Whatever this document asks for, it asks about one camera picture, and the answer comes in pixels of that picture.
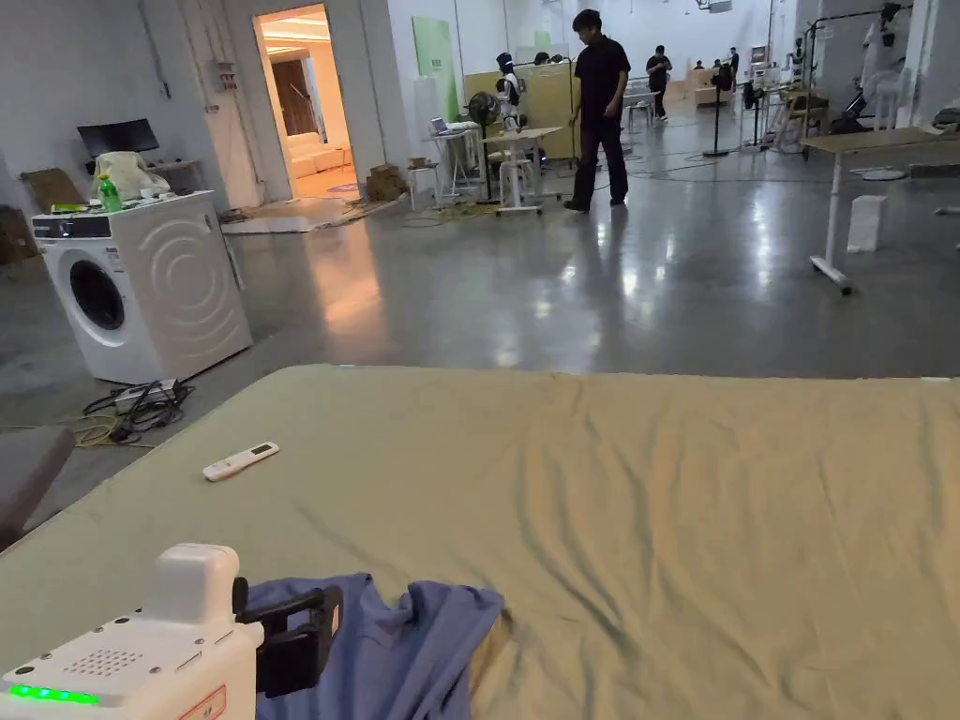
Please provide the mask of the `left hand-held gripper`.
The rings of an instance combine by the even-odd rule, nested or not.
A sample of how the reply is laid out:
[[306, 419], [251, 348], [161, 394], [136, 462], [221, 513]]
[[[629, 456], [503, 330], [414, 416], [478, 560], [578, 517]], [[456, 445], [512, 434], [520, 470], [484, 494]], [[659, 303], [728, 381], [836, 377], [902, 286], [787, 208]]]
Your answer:
[[314, 688], [342, 621], [337, 587], [252, 608], [236, 552], [181, 544], [144, 607], [4, 675], [5, 719], [251, 719]]

